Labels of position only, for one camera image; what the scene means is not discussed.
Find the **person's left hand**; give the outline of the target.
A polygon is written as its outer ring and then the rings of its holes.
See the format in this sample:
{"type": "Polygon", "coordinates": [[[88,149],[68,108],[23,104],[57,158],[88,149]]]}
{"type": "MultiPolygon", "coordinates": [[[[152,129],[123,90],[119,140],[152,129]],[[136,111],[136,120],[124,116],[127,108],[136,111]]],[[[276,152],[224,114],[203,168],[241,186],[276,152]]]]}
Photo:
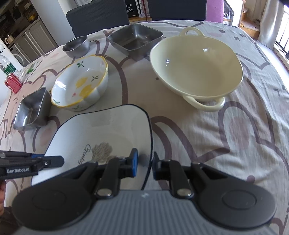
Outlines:
{"type": "Polygon", "coordinates": [[[4,201],[5,201],[5,194],[6,194],[6,181],[0,181],[0,216],[4,213],[4,201]]]}

